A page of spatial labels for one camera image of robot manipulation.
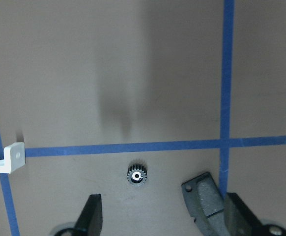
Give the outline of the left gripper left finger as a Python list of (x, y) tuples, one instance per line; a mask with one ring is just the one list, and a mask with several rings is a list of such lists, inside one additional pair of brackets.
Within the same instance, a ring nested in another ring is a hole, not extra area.
[(103, 226), (101, 194), (89, 196), (74, 224), (63, 224), (50, 232), (51, 236), (99, 236)]

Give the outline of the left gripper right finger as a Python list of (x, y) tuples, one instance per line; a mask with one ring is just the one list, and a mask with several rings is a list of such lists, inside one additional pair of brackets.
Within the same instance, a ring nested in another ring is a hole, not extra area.
[(284, 227), (263, 224), (237, 193), (228, 192), (224, 205), (224, 222), (231, 236), (286, 236)]

